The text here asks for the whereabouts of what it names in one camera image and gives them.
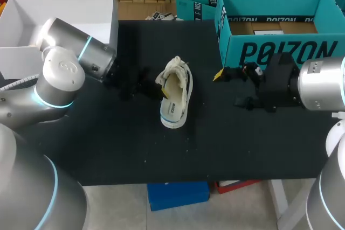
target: white sneaker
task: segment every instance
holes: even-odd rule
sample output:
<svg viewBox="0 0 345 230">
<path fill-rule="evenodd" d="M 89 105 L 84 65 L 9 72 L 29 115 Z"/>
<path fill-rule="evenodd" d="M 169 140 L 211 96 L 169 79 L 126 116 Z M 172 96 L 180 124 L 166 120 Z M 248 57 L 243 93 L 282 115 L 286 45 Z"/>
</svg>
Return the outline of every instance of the white sneaker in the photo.
<svg viewBox="0 0 345 230">
<path fill-rule="evenodd" d="M 168 97 L 161 103 L 161 122 L 170 129 L 183 126 L 193 90 L 193 77 L 188 65 L 179 56 L 174 57 L 157 76 L 156 83 L 162 85 Z"/>
</svg>

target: cable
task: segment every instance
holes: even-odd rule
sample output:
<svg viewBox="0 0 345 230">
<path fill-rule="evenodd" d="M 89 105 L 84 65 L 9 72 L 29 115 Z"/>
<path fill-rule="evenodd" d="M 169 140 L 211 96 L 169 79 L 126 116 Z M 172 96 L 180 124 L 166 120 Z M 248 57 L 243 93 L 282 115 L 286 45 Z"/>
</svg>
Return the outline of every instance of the cable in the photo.
<svg viewBox="0 0 345 230">
<path fill-rule="evenodd" d="M 23 79 L 20 79 L 18 81 L 15 81 L 13 83 L 10 83 L 9 85 L 7 86 L 4 86 L 4 87 L 1 87 L 0 88 L 0 92 L 3 92 L 3 91 L 7 91 L 7 90 L 10 90 L 18 85 L 21 85 L 23 83 L 26 83 L 26 82 L 29 82 L 29 81 L 32 81 L 34 79 L 37 79 L 39 76 L 39 74 L 36 74 L 36 75 L 31 75 L 31 76 L 28 76 L 26 78 L 23 78 Z"/>
</svg>

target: white paper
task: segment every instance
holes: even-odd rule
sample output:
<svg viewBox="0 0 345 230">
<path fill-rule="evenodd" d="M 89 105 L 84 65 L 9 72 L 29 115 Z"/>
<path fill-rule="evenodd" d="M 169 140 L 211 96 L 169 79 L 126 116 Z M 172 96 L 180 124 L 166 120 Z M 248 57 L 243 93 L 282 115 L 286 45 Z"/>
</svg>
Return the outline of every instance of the white paper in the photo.
<svg viewBox="0 0 345 230">
<path fill-rule="evenodd" d="M 254 31 L 255 35 L 284 34 L 282 30 Z"/>
</svg>

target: red box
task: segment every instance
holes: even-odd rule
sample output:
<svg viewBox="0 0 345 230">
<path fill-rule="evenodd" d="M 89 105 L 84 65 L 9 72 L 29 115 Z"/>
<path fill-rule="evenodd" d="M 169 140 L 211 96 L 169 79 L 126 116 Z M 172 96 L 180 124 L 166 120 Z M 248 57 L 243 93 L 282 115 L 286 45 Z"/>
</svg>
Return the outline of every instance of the red box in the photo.
<svg viewBox="0 0 345 230">
<path fill-rule="evenodd" d="M 245 180 L 245 181 L 239 181 L 238 183 L 230 184 L 230 185 L 223 186 L 223 187 L 219 186 L 219 184 L 218 184 L 219 182 L 215 182 L 215 187 L 216 187 L 217 191 L 219 192 L 219 194 L 223 194 L 225 192 L 233 191 L 233 190 L 236 190 L 236 189 L 239 189 L 239 188 L 242 188 L 242 187 L 254 184 L 254 183 L 258 183 L 260 181 L 261 180 Z"/>
</svg>

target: metal leg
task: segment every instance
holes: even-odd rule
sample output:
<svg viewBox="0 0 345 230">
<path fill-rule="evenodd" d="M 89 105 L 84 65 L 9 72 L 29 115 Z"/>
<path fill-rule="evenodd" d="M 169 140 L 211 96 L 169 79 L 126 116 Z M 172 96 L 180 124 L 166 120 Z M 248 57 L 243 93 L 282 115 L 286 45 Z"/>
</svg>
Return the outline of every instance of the metal leg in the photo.
<svg viewBox="0 0 345 230">
<path fill-rule="evenodd" d="M 278 218 L 278 230 L 292 230 L 306 214 L 306 202 L 314 181 L 315 179 L 306 180 L 287 210 Z"/>
<path fill-rule="evenodd" d="M 268 188 L 270 189 L 277 219 L 287 210 L 287 199 L 281 180 L 269 180 Z"/>
</svg>

